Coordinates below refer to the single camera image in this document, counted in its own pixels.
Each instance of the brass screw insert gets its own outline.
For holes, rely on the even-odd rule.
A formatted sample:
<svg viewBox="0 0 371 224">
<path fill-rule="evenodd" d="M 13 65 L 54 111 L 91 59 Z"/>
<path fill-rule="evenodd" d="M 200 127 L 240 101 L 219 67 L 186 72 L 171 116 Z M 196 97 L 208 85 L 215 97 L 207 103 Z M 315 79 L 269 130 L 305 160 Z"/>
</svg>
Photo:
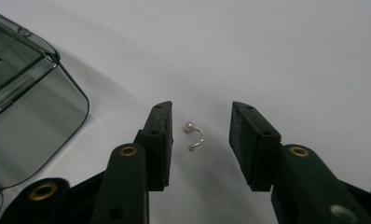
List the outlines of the brass screw insert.
<svg viewBox="0 0 371 224">
<path fill-rule="evenodd" d="M 119 150 L 119 154 L 121 154 L 121 156 L 133 156 L 136 153 L 137 153 L 136 147 L 124 147 L 121 150 Z"/>
<path fill-rule="evenodd" d="M 290 151 L 298 157 L 307 157 L 309 152 L 303 147 L 290 147 Z"/>
<path fill-rule="evenodd" d="M 331 213 L 344 223 L 357 223 L 357 216 L 348 208 L 334 204 L 330 207 Z"/>
<path fill-rule="evenodd" d="M 58 186 L 52 182 L 41 184 L 29 194 L 29 199 L 36 202 L 45 200 L 51 197 L 57 189 Z"/>
</svg>

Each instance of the white background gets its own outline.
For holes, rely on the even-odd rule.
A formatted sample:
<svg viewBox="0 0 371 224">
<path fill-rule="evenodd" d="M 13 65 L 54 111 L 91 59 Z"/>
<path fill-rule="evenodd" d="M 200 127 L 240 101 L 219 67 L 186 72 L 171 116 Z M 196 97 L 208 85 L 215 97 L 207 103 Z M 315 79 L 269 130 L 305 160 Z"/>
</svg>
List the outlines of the white background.
<svg viewBox="0 0 371 224">
<path fill-rule="evenodd" d="M 5 191 L 5 206 L 37 179 L 73 186 L 98 174 L 168 100 L 170 185 L 150 193 L 152 224 L 277 222 L 270 193 L 250 191 L 229 146 L 232 101 L 371 190 L 371 0 L 0 0 L 0 14 L 60 52 L 91 106 L 43 170 Z M 187 121 L 206 133 L 194 152 Z"/>
</svg>

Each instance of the curved barbell earring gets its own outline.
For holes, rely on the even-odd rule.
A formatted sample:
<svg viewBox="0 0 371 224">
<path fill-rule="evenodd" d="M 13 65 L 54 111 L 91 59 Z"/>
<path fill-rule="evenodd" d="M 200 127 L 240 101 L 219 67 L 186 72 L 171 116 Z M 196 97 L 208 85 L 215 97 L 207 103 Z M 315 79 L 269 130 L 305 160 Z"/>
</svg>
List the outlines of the curved barbell earring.
<svg viewBox="0 0 371 224">
<path fill-rule="evenodd" d="M 199 133 L 201 134 L 201 139 L 200 139 L 196 144 L 190 145 L 190 146 L 188 147 L 188 149 L 189 149 L 190 151 L 193 151 L 195 147 L 197 147 L 197 146 L 199 146 L 200 144 L 202 144 L 203 141 L 205 140 L 205 139 L 204 139 L 205 137 L 204 137 L 204 133 L 203 133 L 203 131 L 202 131 L 200 128 L 196 127 L 192 122 L 187 122 L 187 123 L 186 123 L 186 125 L 185 125 L 185 131 L 188 132 L 188 133 L 189 133 L 189 132 L 192 132 L 192 131 L 196 131 L 196 132 L 199 132 Z"/>
</svg>

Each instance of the small metal earring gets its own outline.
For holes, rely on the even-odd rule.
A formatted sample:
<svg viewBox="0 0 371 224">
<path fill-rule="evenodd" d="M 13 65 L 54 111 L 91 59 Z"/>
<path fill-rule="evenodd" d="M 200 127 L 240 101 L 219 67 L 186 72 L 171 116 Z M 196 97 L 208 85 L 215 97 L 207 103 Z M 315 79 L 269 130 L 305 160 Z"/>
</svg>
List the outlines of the small metal earring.
<svg viewBox="0 0 371 224">
<path fill-rule="evenodd" d="M 192 131 L 196 131 L 196 132 L 199 132 L 200 134 L 202 134 L 201 139 L 196 144 L 190 145 L 188 147 L 188 149 L 190 151 L 193 151 L 195 147 L 197 147 L 197 146 L 199 146 L 200 144 L 203 143 L 203 141 L 204 141 L 204 133 L 203 133 L 203 131 L 200 128 L 196 127 L 192 122 L 188 122 L 185 125 L 185 131 L 188 132 L 188 133 L 189 132 L 192 132 Z"/>
</svg>

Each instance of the silver ball bead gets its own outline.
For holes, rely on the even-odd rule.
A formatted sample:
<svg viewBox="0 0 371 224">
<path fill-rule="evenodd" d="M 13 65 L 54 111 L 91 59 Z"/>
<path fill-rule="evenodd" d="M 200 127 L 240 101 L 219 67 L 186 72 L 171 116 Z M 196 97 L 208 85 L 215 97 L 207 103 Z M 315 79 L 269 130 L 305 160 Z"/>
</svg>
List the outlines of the silver ball bead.
<svg viewBox="0 0 371 224">
<path fill-rule="evenodd" d="M 194 124 L 192 122 L 188 122 L 186 125 L 185 125 L 185 130 L 190 132 L 192 131 L 194 128 Z"/>
</svg>

